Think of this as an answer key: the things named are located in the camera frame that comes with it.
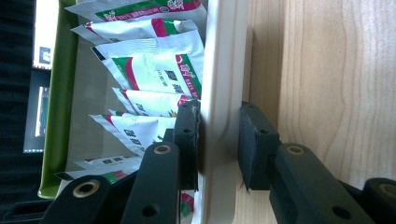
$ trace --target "wooden surface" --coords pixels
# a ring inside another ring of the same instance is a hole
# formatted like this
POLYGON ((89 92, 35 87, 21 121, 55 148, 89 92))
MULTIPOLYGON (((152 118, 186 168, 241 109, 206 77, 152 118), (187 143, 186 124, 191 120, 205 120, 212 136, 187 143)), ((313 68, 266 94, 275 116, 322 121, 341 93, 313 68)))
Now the wooden surface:
MULTIPOLYGON (((396 178, 396 3, 251 0, 250 102, 283 142, 361 188, 396 178)), ((233 223, 276 223, 267 192, 238 187, 233 223)))

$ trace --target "white packet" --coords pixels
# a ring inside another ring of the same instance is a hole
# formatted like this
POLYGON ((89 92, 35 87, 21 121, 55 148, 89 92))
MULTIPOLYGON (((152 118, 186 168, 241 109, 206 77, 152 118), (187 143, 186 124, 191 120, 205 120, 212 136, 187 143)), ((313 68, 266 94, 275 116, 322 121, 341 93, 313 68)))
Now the white packet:
POLYGON ((91 115, 133 153, 143 156, 146 148, 161 142, 166 129, 175 127, 176 118, 117 115, 91 115))
POLYGON ((193 20, 205 36, 207 12, 201 0, 92 0, 66 7, 89 21, 193 20))
POLYGON ((197 31, 104 44, 92 51, 125 90, 201 97, 204 45, 197 31))
POLYGON ((144 21, 87 22, 72 31, 94 45, 101 45, 123 40, 165 37, 197 29, 198 27, 191 20, 174 21, 158 18, 144 21))
POLYGON ((117 165, 120 163, 125 163, 133 160, 134 160, 133 157, 130 156, 115 156, 115 157, 106 157, 106 158, 86 159, 82 161, 73 161, 73 163, 77 164, 81 168, 89 170, 89 169, 95 169, 109 165, 117 165))
POLYGON ((113 184, 125 176, 137 171, 140 168, 142 159, 142 157, 132 157, 128 162, 117 165, 81 171, 60 172, 55 175, 63 180, 74 180, 84 175, 102 175, 109 180, 111 184, 113 184))
POLYGON ((189 101, 183 94, 156 91, 131 91, 113 88, 129 113, 140 116, 175 118, 178 107, 189 101))
POLYGON ((194 211, 194 190, 182 190, 180 192, 180 218, 191 216, 194 211))

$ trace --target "computer monitor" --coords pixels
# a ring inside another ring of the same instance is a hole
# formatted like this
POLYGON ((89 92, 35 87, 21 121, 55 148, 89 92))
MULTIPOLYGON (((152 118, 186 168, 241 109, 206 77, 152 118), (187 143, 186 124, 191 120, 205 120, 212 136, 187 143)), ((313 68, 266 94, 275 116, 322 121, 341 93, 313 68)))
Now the computer monitor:
POLYGON ((52 68, 58 10, 57 0, 35 0, 33 68, 46 70, 52 68))
POLYGON ((50 99, 50 71, 55 48, 58 11, 59 4, 56 0, 35 0, 33 69, 23 153, 44 151, 50 99))

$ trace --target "metal screw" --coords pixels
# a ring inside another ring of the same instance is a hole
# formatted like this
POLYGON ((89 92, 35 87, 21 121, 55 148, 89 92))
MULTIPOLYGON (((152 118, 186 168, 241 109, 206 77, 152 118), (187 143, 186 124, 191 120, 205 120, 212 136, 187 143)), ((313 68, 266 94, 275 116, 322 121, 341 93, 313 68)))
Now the metal screw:
POLYGON ((289 153, 297 155, 297 156, 302 156, 302 155, 305 154, 305 151, 302 148, 297 147, 297 146, 289 146, 289 147, 286 148, 286 150, 289 153))
POLYGON ((160 145, 154 148, 154 152, 160 155, 167 154, 172 151, 172 148, 168 145, 160 145))
POLYGON ((90 195, 93 195, 99 189, 99 186, 100 182, 95 179, 86 181, 75 187, 73 190, 73 195, 76 198, 86 198, 90 195))

